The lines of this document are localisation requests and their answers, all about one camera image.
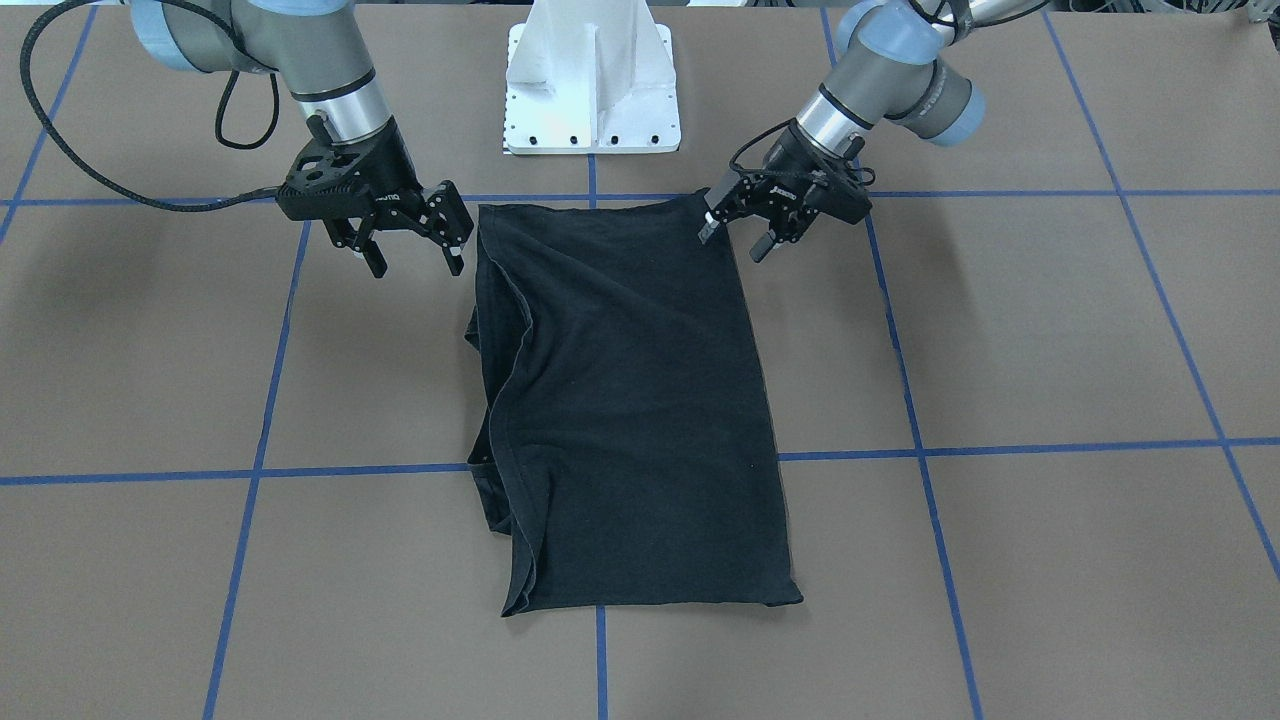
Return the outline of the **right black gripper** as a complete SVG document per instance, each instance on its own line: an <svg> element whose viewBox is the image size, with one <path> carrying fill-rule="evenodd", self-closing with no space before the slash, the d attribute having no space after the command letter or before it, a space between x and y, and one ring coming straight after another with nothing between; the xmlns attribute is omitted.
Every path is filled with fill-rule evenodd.
<svg viewBox="0 0 1280 720"><path fill-rule="evenodd" d="M449 273L461 275L474 219L451 179L429 193L422 191L397 122L352 143L328 140L325 131L315 131L300 150L276 192L280 210L298 222L346 222L346 247L365 260L376 279L385 275L388 264L375 232L410 229L408 218L440 249ZM360 222L352 225L349 219Z"/></svg>

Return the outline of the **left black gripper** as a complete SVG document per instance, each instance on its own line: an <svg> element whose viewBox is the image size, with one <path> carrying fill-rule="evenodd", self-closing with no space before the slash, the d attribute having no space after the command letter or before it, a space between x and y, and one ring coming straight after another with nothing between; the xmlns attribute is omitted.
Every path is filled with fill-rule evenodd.
<svg viewBox="0 0 1280 720"><path fill-rule="evenodd" d="M849 152L833 155L800 126L774 126L741 146L735 158L772 135L778 137L759 167L736 163L704 193L700 245L722 225L756 215L767 220L765 233L750 249L750 259L759 264L773 250L796 243L819 215L855 225L870 214L867 186L873 170L855 167L861 140L854 140Z"/></svg>

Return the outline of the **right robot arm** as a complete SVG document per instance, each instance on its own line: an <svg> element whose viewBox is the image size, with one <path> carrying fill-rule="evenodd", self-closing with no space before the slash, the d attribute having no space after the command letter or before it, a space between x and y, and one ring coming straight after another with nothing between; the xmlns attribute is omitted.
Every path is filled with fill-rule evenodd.
<svg viewBox="0 0 1280 720"><path fill-rule="evenodd" d="M289 219L321 223L375 277L387 272L379 231L430 240L461 274L474 220L452 182L420 184L353 3L133 1L131 19L165 67L270 74L287 87L310 135L275 193Z"/></svg>

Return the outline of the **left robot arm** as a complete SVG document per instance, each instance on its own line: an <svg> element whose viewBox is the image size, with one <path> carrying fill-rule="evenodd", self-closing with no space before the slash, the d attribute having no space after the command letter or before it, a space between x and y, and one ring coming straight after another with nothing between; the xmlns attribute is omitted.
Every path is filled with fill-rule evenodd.
<svg viewBox="0 0 1280 720"><path fill-rule="evenodd" d="M870 213L876 173L858 163L883 120L951 147L974 135L986 97L956 72L943 50L977 29L1021 19L1038 1L859 1L838 23L838 60L791 119L764 132L771 147L758 167L732 156L705 192L699 231L709 241L737 219L759 217L764 234L750 255L797 242L818 217L855 225Z"/></svg>

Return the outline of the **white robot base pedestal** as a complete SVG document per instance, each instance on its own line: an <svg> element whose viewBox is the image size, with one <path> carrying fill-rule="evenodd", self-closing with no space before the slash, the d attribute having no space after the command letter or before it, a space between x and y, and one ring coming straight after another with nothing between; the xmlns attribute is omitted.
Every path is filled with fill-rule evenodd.
<svg viewBox="0 0 1280 720"><path fill-rule="evenodd" d="M509 154L663 154L682 141L672 33L645 1L535 1L508 33Z"/></svg>

